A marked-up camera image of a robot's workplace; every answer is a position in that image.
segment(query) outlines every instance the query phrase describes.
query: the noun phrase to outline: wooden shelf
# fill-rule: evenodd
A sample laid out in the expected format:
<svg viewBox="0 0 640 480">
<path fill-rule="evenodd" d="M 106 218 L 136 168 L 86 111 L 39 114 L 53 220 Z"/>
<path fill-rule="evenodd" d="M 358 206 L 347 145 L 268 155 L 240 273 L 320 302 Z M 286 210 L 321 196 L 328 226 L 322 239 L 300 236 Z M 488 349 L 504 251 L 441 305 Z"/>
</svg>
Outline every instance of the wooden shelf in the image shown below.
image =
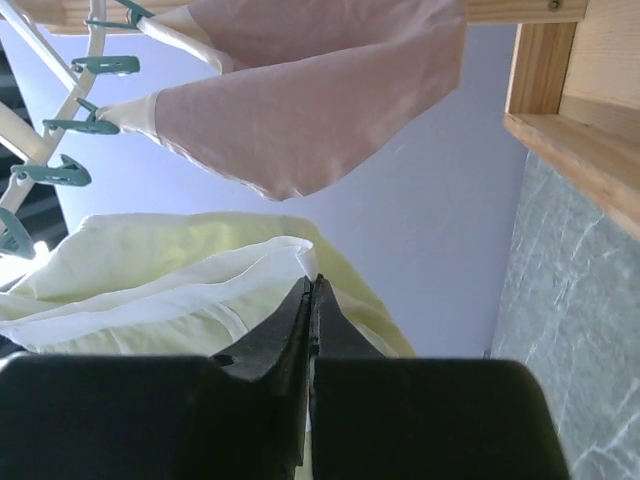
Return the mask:
<svg viewBox="0 0 640 480">
<path fill-rule="evenodd" d="M 584 18 L 588 0 L 467 0 L 469 23 L 569 23 Z"/>
<path fill-rule="evenodd" d="M 640 240 L 640 1 L 520 25 L 505 126 Z"/>
</svg>

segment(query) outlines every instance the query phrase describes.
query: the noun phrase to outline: pink towel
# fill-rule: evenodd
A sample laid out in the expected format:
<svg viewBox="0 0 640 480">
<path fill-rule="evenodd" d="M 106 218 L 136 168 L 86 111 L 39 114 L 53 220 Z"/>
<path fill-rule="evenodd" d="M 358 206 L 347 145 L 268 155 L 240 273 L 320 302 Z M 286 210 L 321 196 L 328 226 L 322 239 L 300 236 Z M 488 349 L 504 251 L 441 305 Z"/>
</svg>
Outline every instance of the pink towel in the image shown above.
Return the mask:
<svg viewBox="0 0 640 480">
<path fill-rule="evenodd" d="M 309 195 L 457 87 L 465 3 L 198 0 L 182 8 L 223 74 L 99 118 L 272 199 Z"/>
</svg>

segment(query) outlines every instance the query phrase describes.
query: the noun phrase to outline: green clothespin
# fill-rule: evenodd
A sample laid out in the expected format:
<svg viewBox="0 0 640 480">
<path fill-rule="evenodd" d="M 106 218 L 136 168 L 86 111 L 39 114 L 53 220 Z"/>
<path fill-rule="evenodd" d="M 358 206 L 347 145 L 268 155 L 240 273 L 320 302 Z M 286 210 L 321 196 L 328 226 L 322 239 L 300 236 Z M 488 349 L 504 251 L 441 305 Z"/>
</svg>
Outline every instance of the green clothespin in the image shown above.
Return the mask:
<svg viewBox="0 0 640 480">
<path fill-rule="evenodd" d="M 67 187 L 84 187 L 91 183 L 91 175 L 86 168 L 68 155 L 60 155 L 62 166 L 41 167 L 38 165 L 14 165 L 11 173 L 18 178 L 31 178 L 34 182 L 45 185 L 64 185 Z"/>
<path fill-rule="evenodd" d="M 24 225 L 6 208 L 0 208 L 0 221 L 6 231 L 0 235 L 0 254 L 32 260 L 36 257 L 33 240 Z"/>
<path fill-rule="evenodd" d="M 154 16 L 153 13 L 151 13 L 149 10 L 142 8 L 140 5 L 132 2 L 131 0 L 116 0 L 116 2 L 124 5 L 129 9 L 129 11 L 127 12 L 127 20 L 129 21 L 129 23 L 101 22 L 99 20 L 85 20 L 84 23 L 87 25 L 96 25 L 98 27 L 138 30 L 138 22 L 141 18 L 151 18 Z"/>
<path fill-rule="evenodd" d="M 116 124 L 106 120 L 96 120 L 98 107 L 87 102 L 84 98 L 76 98 L 76 102 L 89 111 L 86 120 L 44 120 L 42 122 L 44 126 L 51 130 L 62 128 L 63 130 L 101 135 L 116 135 L 120 133 L 120 128 Z"/>
<path fill-rule="evenodd" d="M 140 61 L 133 56 L 82 57 L 71 61 L 76 73 L 86 68 L 94 75 L 113 73 L 115 75 L 131 75 L 140 71 Z"/>
</svg>

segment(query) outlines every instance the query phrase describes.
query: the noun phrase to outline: black object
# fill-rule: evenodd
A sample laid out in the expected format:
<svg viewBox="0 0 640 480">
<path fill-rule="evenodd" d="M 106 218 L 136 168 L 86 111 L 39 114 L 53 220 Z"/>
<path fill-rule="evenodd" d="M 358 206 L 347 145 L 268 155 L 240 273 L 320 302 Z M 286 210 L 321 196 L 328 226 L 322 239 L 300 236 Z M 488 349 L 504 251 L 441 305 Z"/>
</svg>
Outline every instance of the black object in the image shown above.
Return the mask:
<svg viewBox="0 0 640 480">
<path fill-rule="evenodd" d="M 316 480 L 569 478 L 525 367 L 387 359 L 322 277 L 211 358 L 9 357 L 0 478 L 292 479 L 307 395 Z"/>
<path fill-rule="evenodd" d="M 7 357 L 12 353 L 24 352 L 24 351 L 25 349 L 22 348 L 20 345 L 16 345 L 8 338 L 0 335 L 0 361 L 2 360 L 2 357 Z"/>
</svg>

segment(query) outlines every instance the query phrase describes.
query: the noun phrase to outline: gray marble wall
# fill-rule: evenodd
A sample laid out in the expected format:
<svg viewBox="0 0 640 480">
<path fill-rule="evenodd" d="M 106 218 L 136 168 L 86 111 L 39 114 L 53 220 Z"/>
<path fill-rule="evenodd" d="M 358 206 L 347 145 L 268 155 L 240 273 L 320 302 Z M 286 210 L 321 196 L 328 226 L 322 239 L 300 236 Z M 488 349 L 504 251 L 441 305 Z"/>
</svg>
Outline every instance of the gray marble wall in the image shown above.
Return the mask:
<svg viewBox="0 0 640 480">
<path fill-rule="evenodd" d="M 532 154 L 492 357 L 536 375 L 573 478 L 640 479 L 640 244 Z"/>
</svg>

